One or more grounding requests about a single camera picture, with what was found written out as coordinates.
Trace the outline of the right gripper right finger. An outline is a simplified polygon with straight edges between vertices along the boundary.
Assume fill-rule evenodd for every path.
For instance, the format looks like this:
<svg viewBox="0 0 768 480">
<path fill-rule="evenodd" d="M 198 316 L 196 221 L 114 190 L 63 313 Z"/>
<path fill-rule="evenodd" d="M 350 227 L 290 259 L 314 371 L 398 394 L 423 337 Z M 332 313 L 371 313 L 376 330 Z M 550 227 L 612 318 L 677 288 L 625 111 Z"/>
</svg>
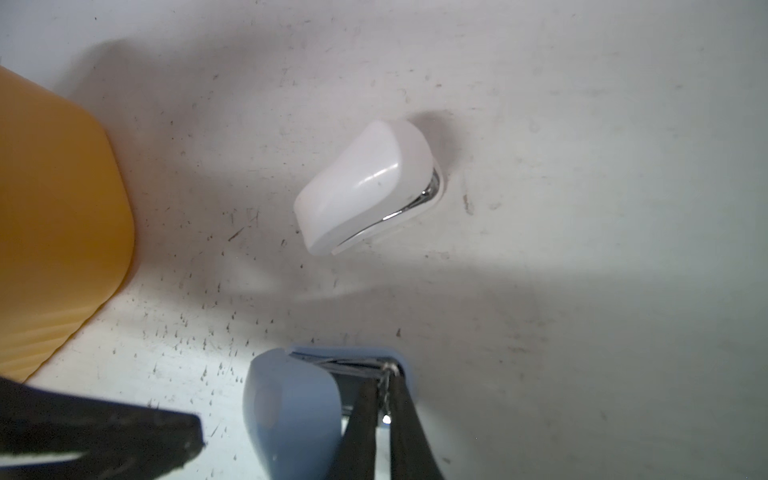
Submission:
<svg viewBox="0 0 768 480">
<path fill-rule="evenodd" d="M 390 475 L 396 480 L 443 480 L 402 375 L 388 381 Z"/>
</svg>

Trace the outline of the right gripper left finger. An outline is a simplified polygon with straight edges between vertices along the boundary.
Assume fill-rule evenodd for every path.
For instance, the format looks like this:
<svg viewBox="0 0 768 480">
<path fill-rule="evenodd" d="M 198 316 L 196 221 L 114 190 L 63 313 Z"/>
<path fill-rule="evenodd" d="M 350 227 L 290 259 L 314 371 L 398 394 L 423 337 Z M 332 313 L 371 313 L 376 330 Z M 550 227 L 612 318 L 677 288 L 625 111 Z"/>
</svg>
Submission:
<svg viewBox="0 0 768 480">
<path fill-rule="evenodd" d="M 326 475 L 327 479 L 375 478 L 378 412 L 378 381 L 367 379 L 360 386 L 344 435 Z"/>
</svg>

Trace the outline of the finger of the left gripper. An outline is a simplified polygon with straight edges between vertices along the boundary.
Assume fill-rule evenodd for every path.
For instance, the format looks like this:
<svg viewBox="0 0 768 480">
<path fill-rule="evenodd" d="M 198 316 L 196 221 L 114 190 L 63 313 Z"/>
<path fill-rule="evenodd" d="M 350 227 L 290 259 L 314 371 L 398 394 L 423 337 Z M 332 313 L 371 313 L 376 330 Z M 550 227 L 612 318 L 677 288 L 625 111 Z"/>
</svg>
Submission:
<svg viewBox="0 0 768 480">
<path fill-rule="evenodd" d="M 71 460 L 8 465 L 3 479 L 158 479 L 204 449 L 194 414 L 80 397 L 1 380 L 1 452 Z"/>
</svg>

